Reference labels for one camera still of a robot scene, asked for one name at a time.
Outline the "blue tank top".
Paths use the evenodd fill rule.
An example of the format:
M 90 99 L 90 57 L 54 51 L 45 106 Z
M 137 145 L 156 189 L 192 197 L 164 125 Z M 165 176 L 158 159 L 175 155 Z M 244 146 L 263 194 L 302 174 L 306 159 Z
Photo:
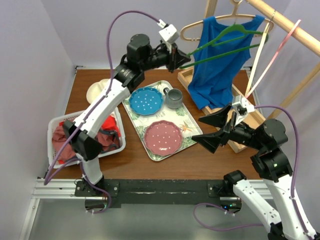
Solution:
M 243 34 L 233 31 L 217 42 L 230 41 L 218 46 L 208 46 L 196 52 L 194 60 L 200 61 L 223 53 L 234 51 L 251 45 L 253 35 L 235 39 Z M 250 50 L 213 59 L 194 66 L 193 77 L 188 85 L 189 94 L 199 110 L 204 107 L 222 108 L 233 99 L 232 84 L 244 63 L 251 58 Z

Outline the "green velvet hanger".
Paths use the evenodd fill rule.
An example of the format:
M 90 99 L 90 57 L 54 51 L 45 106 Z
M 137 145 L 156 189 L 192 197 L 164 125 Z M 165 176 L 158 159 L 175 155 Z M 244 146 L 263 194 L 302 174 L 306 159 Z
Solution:
M 233 24 L 233 25 L 228 26 L 227 28 L 225 28 L 216 38 L 214 38 L 213 40 L 207 42 L 206 44 L 198 47 L 196 50 L 188 53 L 187 55 L 190 57 L 190 56 L 194 55 L 195 53 L 197 53 L 199 51 L 202 51 L 203 49 L 205 49 L 205 48 L 207 48 L 209 46 L 217 47 L 217 46 L 225 45 L 225 44 L 228 44 L 228 43 L 231 43 L 231 42 L 234 42 L 234 41 L 242 40 L 242 39 L 246 38 L 248 35 L 259 35 L 259 36 L 264 37 L 264 38 L 261 38 L 262 44 L 264 45 L 269 39 L 269 28 L 270 28 L 270 22 L 268 22 L 266 24 L 265 30 L 263 32 L 247 30 L 241 24 Z M 225 35 L 227 35 L 228 33 L 231 33 L 231 32 L 240 32 L 243 35 L 239 36 L 239 37 L 236 37 L 236 38 L 229 39 L 229 40 L 217 42 L 222 37 L 224 37 Z M 235 53 L 239 53 L 239 52 L 242 52 L 242 51 L 245 51 L 245 50 L 256 48 L 258 46 L 259 46 L 259 44 L 254 44 L 254 45 L 248 45 L 248 46 L 245 46 L 245 47 L 237 48 L 237 49 L 234 49 L 234 50 L 231 50 L 231 51 L 228 51 L 228 52 L 224 52 L 224 53 L 221 53 L 221 54 L 218 54 L 218 55 L 214 55 L 212 57 L 207 57 L 205 59 L 202 59 L 202 60 L 199 60 L 199 61 L 195 61 L 195 62 L 187 64 L 187 65 L 180 66 L 179 69 L 181 69 L 181 70 L 182 69 L 186 69 L 186 68 L 189 68 L 189 67 L 192 67 L 192 66 L 196 66 L 196 65 L 208 62 L 208 61 L 212 61 L 212 60 L 218 59 L 218 58 L 222 58 L 222 57 L 225 57 L 225 56 L 228 56 L 228 55 L 231 55 L 231 54 L 235 54 Z

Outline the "cream wooden hanger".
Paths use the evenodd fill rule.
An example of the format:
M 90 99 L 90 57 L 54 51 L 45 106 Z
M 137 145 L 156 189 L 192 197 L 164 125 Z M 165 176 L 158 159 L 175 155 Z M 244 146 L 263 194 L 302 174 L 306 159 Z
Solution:
M 255 72 L 256 72 L 256 69 L 257 69 L 257 66 L 258 66 L 260 55 L 262 53 L 265 41 L 267 40 L 267 35 L 268 35 L 268 32 L 269 32 L 269 28 L 270 28 L 270 25 L 271 25 L 271 23 L 272 23 L 272 21 L 274 19 L 274 16 L 275 16 L 276 12 L 277 12 L 276 10 L 273 11 L 271 19 L 267 22 L 267 24 L 265 26 L 265 29 L 264 29 L 264 31 L 262 33 L 261 41 L 260 41 L 260 44 L 258 46 L 257 53 L 255 55 L 255 59 L 254 59 L 254 62 L 253 62 L 253 66 L 252 66 L 252 69 L 251 69 L 251 72 L 250 72 L 249 80 L 248 80 L 248 83 L 247 83 L 247 86 L 246 86 L 246 90 L 245 90 L 245 94 L 244 94 L 246 99 L 253 93 L 253 91 L 256 89 L 256 87 L 259 85 L 259 83 L 262 81 L 262 79 L 264 78 L 265 74 L 267 73 L 267 71 L 269 70 L 269 68 L 271 66 L 269 64 L 265 68 L 265 70 L 263 71 L 263 73 L 261 74 L 259 79 L 255 82 L 254 86 L 252 86 L 252 82 L 253 82 L 254 77 L 255 77 Z

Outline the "pink plastic hanger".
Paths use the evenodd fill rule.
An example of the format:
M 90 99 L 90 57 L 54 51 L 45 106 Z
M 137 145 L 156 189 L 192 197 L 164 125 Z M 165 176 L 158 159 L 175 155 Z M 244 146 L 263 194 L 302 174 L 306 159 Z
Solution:
M 280 51 L 282 50 L 282 48 L 284 47 L 284 45 L 288 42 L 289 38 L 292 36 L 292 34 L 295 32 L 295 30 L 297 29 L 297 27 L 299 26 L 300 22 L 302 20 L 299 19 L 293 26 L 293 28 L 289 31 L 289 33 L 286 35 L 286 37 L 282 40 L 282 42 L 280 43 L 279 47 L 277 48 L 275 54 L 273 55 L 272 59 L 270 60 L 269 64 L 266 66 L 266 68 L 264 69 L 264 71 L 262 72 L 262 74 L 260 75 L 260 77 L 258 78 L 258 80 L 255 82 L 255 84 L 253 85 L 253 87 L 248 91 L 248 93 L 245 94 L 245 97 L 248 98 L 253 92 L 254 90 L 257 88 L 257 86 L 260 84 L 260 82 L 263 80 L 263 78 L 265 77 L 266 73 L 268 72 L 268 70 L 270 69 L 270 67 L 272 66 L 272 64 L 274 63 L 274 61 L 276 60 L 277 56 L 279 55 Z

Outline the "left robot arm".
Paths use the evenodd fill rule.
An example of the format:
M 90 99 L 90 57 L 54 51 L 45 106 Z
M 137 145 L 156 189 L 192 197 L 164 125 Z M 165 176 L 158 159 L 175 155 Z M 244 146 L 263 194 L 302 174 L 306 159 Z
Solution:
M 174 72 L 191 58 L 178 49 L 179 34 L 162 35 L 160 44 L 153 48 L 150 38 L 135 34 L 126 46 L 126 54 L 110 75 L 110 83 L 74 121 L 66 120 L 63 131 L 72 149 L 80 159 L 80 167 L 87 182 L 86 191 L 99 196 L 104 190 L 104 175 L 100 169 L 98 155 L 102 145 L 96 135 L 107 117 L 115 108 L 144 81 L 145 72 L 165 66 Z

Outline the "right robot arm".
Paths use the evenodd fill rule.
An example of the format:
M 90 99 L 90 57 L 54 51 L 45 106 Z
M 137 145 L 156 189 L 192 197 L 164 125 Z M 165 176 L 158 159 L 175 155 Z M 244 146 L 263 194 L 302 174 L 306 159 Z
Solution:
M 224 175 L 222 190 L 230 197 L 238 196 L 259 219 L 270 240 L 318 240 L 320 238 L 305 214 L 295 189 L 297 167 L 292 167 L 281 146 L 288 141 L 284 124 L 274 118 L 253 129 L 244 119 L 257 109 L 248 101 L 230 103 L 224 108 L 199 118 L 217 127 L 213 133 L 194 135 L 192 140 L 215 153 L 228 141 L 256 149 L 252 165 L 271 193 L 272 207 L 239 170 Z

